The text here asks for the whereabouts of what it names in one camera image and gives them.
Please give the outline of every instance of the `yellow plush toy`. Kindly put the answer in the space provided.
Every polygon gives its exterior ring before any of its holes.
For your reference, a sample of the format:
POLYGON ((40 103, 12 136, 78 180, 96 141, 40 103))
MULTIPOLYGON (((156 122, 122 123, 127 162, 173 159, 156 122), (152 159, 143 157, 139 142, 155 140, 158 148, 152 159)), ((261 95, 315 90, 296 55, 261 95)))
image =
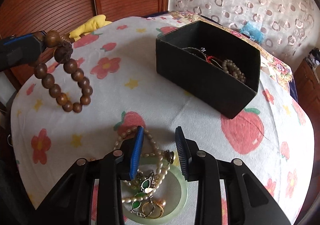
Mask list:
POLYGON ((112 22, 106 21, 106 16, 104 14, 99 14, 97 16, 92 17, 90 20, 85 22, 83 25, 74 29, 70 32, 69 37, 74 38, 75 41, 80 39, 80 35, 87 35, 103 26, 106 26, 112 22))

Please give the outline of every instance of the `wooden bead bracelet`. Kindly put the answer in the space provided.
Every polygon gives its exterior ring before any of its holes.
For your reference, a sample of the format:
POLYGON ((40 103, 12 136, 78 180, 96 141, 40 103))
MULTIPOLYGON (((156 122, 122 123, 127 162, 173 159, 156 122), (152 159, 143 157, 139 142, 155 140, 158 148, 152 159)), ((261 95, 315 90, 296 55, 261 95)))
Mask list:
POLYGON ((57 46, 54 51, 54 58, 57 63, 63 64, 64 71, 71 74, 71 78, 78 82, 78 86, 82 92, 80 102, 72 103, 68 100, 67 95, 61 92, 60 86, 55 84, 53 75, 47 73, 48 68, 44 63, 40 63, 34 67, 35 77, 41 79, 42 86, 49 90, 50 96, 56 99, 64 111, 70 112, 73 110, 75 113, 80 113, 83 105, 86 106, 90 104, 90 96, 93 89, 90 86, 89 79, 84 76, 83 70, 78 68, 77 62, 74 59, 70 58, 73 52, 70 40, 68 40, 66 36, 60 38, 57 31, 49 31, 44 37, 44 43, 48 48, 57 46))

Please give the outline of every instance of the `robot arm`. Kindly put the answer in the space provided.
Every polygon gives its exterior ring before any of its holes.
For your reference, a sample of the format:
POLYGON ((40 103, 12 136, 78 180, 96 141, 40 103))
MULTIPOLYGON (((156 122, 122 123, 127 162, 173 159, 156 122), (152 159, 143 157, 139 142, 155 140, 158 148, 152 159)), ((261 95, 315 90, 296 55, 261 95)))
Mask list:
POLYGON ((0 72, 14 66, 35 62, 44 52, 45 31, 15 35, 0 40, 0 72))

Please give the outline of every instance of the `gold ring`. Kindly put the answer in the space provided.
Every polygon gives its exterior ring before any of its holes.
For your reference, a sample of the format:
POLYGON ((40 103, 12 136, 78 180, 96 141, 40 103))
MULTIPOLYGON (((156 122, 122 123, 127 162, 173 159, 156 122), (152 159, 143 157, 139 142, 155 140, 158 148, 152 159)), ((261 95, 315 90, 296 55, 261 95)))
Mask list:
POLYGON ((146 202, 146 203, 142 206, 142 213, 143 213, 143 214, 146 216, 146 218, 148 218, 148 219, 157 219, 157 218, 160 218, 160 217, 162 216, 162 214, 163 214, 163 207, 162 207, 158 202, 156 202, 156 201, 146 202), (159 214, 159 216, 153 218, 153 217, 150 217, 150 214, 151 214, 151 213, 145 213, 144 207, 145 207, 147 204, 153 204, 153 205, 155 205, 156 207, 158 207, 158 208, 160 209, 160 214, 159 214))

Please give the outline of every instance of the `black box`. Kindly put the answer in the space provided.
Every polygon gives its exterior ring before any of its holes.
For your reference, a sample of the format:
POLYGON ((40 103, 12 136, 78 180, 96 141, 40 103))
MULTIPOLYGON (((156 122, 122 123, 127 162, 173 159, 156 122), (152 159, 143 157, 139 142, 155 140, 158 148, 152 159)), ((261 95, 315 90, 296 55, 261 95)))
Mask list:
POLYGON ((156 70, 232 119, 258 92, 260 52, 227 31, 196 21, 156 39, 156 70), (207 55, 232 60, 246 83, 182 49, 186 47, 204 47, 207 55))

